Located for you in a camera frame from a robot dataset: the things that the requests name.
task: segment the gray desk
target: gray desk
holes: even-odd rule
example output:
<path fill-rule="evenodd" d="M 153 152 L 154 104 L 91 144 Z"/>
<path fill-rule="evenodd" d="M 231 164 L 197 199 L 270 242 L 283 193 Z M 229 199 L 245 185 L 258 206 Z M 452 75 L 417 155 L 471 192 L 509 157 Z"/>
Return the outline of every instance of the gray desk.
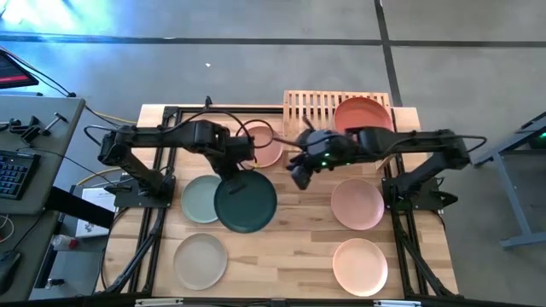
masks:
<path fill-rule="evenodd" d="M 0 121 L 16 118 L 25 124 L 30 120 L 31 115 L 34 115 L 43 124 L 48 124 L 53 120 L 54 112 L 60 113 L 68 119 L 68 124 L 57 123 L 51 130 L 51 136 L 39 136 L 32 144 L 38 148 L 65 154 L 84 104 L 84 100 L 78 98 L 0 96 L 0 110 L 2 110 Z M 0 132 L 1 149 L 16 150 L 23 146 L 19 136 L 11 135 L 7 131 Z M 34 224 L 44 207 L 49 190 L 61 166 L 62 159 L 60 157 L 51 153 L 38 152 L 37 154 L 42 155 L 40 166 L 22 200 L 0 199 L 0 213 L 9 213 L 9 217 L 15 225 L 12 237 L 4 243 L 0 243 L 0 252 L 12 249 L 22 235 Z M 0 302 L 28 299 L 44 260 L 51 235 L 57 225 L 58 217 L 58 212 L 45 212 L 37 226 L 19 245 L 17 248 L 17 251 L 21 253 L 19 267 L 16 270 L 11 288 L 5 294 L 0 295 Z M 0 230 L 3 235 L 7 234 L 6 231 L 9 231 L 9 226 L 4 226 L 4 229 Z"/>

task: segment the gray floor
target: gray floor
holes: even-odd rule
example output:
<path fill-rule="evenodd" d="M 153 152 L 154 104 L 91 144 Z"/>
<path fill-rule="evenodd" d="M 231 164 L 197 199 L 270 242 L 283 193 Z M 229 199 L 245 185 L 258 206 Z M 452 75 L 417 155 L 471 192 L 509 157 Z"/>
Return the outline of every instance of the gray floor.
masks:
<path fill-rule="evenodd" d="M 40 26 L 4 24 L 1 29 L 128 37 L 380 37 L 372 0 L 73 4 L 75 14 L 61 15 L 70 18 L 42 20 Z M 391 39 L 524 41 L 546 35 L 543 1 L 383 0 L 383 4 Z M 373 46 L 3 46 L 77 92 L 95 110 L 133 120 L 143 103 L 196 103 L 206 95 L 217 103 L 281 103 L 285 89 L 390 91 L 381 47 Z M 424 129 L 484 135 L 490 139 L 488 148 L 545 109 L 546 49 L 392 52 L 403 104 L 418 107 Z M 58 96 L 42 85 L 24 90 Z M 105 167 L 96 161 L 96 147 L 81 131 L 91 123 L 100 122 L 85 114 L 68 156 L 99 171 Z M 68 188 L 87 175 L 67 162 L 56 184 Z M 461 294 L 546 305 L 546 245 L 504 251 L 498 243 L 519 231 L 496 170 L 486 165 L 445 175 L 444 190 L 460 197 L 444 218 Z M 537 209 L 537 215 L 544 213 Z M 52 276 L 68 279 L 64 288 L 33 297 L 90 293 L 97 254 L 81 252 L 77 261 L 74 257 L 61 255 L 55 263 Z"/>

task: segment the wooden table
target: wooden table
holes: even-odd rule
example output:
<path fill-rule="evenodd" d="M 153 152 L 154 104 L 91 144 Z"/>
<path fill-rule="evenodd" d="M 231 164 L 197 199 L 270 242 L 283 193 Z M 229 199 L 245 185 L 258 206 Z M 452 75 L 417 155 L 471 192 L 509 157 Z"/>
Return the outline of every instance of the wooden table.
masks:
<path fill-rule="evenodd" d="M 164 107 L 165 105 L 143 105 L 138 125 L 160 124 Z M 393 110 L 400 131 L 420 129 L 415 108 L 395 107 Z M 281 114 L 237 116 L 242 121 L 265 119 L 282 135 Z M 233 119 L 222 114 L 207 114 L 200 118 L 225 125 L 232 132 L 239 128 Z M 154 149 L 134 149 L 135 155 L 148 167 L 153 164 L 154 152 Z M 413 170 L 426 158 L 424 153 L 405 154 L 406 170 Z M 213 172 L 203 156 L 183 149 L 177 150 L 177 191 L 166 216 L 153 291 L 155 297 L 357 298 L 341 288 L 332 271 L 332 256 L 336 248 L 350 238 L 371 240 L 386 256 L 388 279 L 385 287 L 374 298 L 403 297 L 390 214 L 387 212 L 371 230 L 354 231 L 338 222 L 330 209 L 331 193 L 338 183 L 356 177 L 379 187 L 382 171 L 377 171 L 374 164 L 349 165 L 335 171 L 324 171 L 313 176 L 306 191 L 300 191 L 282 167 L 283 162 L 286 160 L 260 171 L 273 182 L 278 194 L 278 208 L 273 220 L 261 231 L 244 235 L 227 230 L 218 221 L 198 224 L 183 215 L 180 206 L 183 187 L 192 179 Z M 113 228 L 107 245 L 104 269 L 108 285 L 128 264 L 135 252 L 142 212 L 143 209 L 130 209 Z M 422 256 L 444 285 L 456 293 L 450 252 L 439 218 L 428 211 L 416 211 L 415 223 Z M 179 285 L 172 259 L 185 238 L 200 232 L 215 235 L 224 243 L 229 254 L 229 263 L 218 284 L 203 291 L 192 291 Z M 143 261 L 139 287 L 144 283 L 148 256 L 149 253 Z M 408 264 L 412 286 L 417 290 L 415 266 L 411 260 Z"/>

